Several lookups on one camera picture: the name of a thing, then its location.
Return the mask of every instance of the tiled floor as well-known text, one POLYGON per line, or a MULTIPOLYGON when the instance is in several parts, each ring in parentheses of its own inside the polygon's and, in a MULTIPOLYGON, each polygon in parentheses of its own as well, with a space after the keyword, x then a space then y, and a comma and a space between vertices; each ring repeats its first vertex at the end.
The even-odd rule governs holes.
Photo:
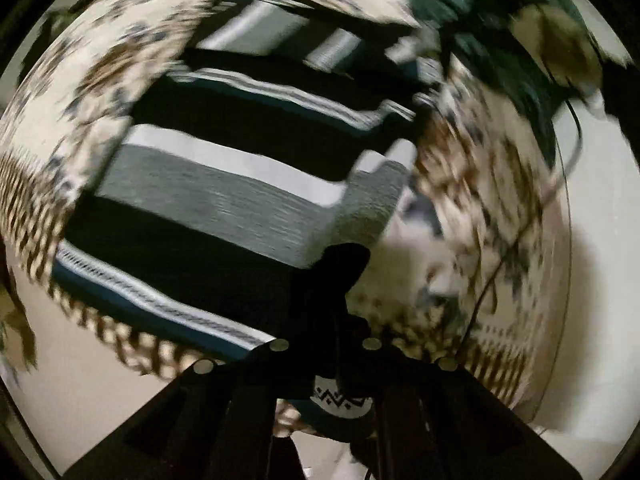
MULTIPOLYGON (((57 0, 54 7, 75 1, 57 0)), ((604 50, 624 59, 625 49, 597 11, 586 0, 574 2, 604 50)), ((10 99, 19 60, 36 35, 34 29, 0 78, 0 102, 10 99)), ((584 130, 584 152, 569 180, 574 224, 572 296, 554 376, 536 422, 551 428, 544 438, 585 480, 595 480, 640 418, 640 346, 634 344, 640 326, 639 264, 634 254, 640 245, 640 174, 616 121, 593 117, 582 105, 576 109, 584 130)), ((561 111, 555 124, 567 158, 575 142, 575 125, 567 110, 561 111)), ((36 310, 41 304, 36 301, 36 310)), ((37 377, 22 378, 16 401, 51 460, 64 470, 161 383, 130 377, 110 354, 96 349, 89 333, 83 333, 79 342, 86 340, 87 349, 92 349, 88 353, 65 348, 63 333, 73 327, 59 311, 43 308, 33 315, 49 328, 57 327, 55 336, 39 344, 58 358, 44 358, 37 377), (61 353, 68 354, 64 367, 61 353), (89 381, 89 397, 86 392, 79 396, 66 391, 65 378, 76 373, 74 369, 91 371, 97 364, 100 377, 108 377, 113 387, 106 387, 101 379, 100 384, 89 381), (42 400, 44 390, 47 402, 42 400), (52 402, 59 406, 57 410, 50 410, 52 402), (92 410, 97 404, 99 412, 92 410), (58 436, 58 428, 69 424, 75 424, 75 430, 58 436)), ((298 434, 296 444, 314 480, 330 479, 344 457, 345 446, 340 443, 298 434)))

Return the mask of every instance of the silver bolt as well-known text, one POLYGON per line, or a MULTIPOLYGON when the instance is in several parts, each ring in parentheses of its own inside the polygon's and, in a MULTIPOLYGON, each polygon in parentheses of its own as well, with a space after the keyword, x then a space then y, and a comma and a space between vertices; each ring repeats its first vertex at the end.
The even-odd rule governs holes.
POLYGON ((196 364, 193 365, 193 371, 198 375, 206 375, 212 371, 215 366, 216 365, 213 364, 212 361, 209 361, 208 359, 201 359, 200 361, 196 361, 196 364))
POLYGON ((286 339, 274 339, 269 343, 269 348, 273 352, 284 352, 289 348, 289 341, 286 339))
POLYGON ((453 357, 441 357, 438 359, 438 366, 445 372, 454 372, 458 368, 458 363, 453 357))
POLYGON ((377 337, 367 337, 362 342, 362 347, 365 350, 380 350, 382 348, 382 342, 377 337))

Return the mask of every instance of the white floor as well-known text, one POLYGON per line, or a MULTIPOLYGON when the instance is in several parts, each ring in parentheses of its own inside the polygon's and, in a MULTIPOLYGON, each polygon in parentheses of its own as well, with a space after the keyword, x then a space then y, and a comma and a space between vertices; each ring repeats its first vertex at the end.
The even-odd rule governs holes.
MULTIPOLYGON (((54 7, 75 1, 57 0, 54 7)), ((624 47, 597 11, 586 0, 574 2, 601 46, 625 59, 624 47)), ((36 35, 37 29, 32 30, 0 78, 0 102, 10 99, 19 62, 36 35)), ((558 362, 536 423, 550 428, 544 439, 585 480, 595 480, 640 418, 640 345, 634 343, 640 326, 640 264, 634 253, 640 246, 640 174, 616 121, 595 118, 582 105, 576 109, 584 152, 569 180, 571 301, 558 362)), ((555 123, 562 154, 568 158, 575 142, 574 122, 564 110, 555 123)), ((20 378, 14 397, 40 445, 64 471, 162 383, 125 370, 91 334, 78 335, 59 310, 44 308, 42 298, 34 298, 33 309, 28 314, 41 359, 37 373, 20 378), (73 348, 65 343, 68 331, 74 332, 73 348), (82 384, 82 392, 72 384, 82 384)), ((312 477, 331 478, 344 446, 306 435, 296 436, 296 442, 312 477)))

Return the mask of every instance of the green cloth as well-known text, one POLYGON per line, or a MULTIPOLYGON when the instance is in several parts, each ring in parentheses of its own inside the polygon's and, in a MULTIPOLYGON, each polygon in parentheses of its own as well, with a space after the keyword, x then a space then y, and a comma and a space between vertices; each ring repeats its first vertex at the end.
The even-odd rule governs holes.
POLYGON ((550 4, 584 25, 571 0, 411 0, 414 16, 440 32, 444 69, 450 54, 491 88, 513 101, 531 123, 549 166, 555 160, 553 114, 573 89, 549 81, 530 55, 511 36, 508 26, 522 7, 550 4))

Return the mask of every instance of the gray fabric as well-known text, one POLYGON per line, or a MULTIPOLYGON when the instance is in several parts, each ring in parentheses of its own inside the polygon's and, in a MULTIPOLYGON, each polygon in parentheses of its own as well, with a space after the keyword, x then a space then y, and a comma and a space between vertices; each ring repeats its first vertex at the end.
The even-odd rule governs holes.
POLYGON ((354 172, 341 203, 325 208, 258 180, 125 145, 97 195, 305 268, 329 244, 374 242, 407 178, 402 164, 385 160, 374 173, 354 172))

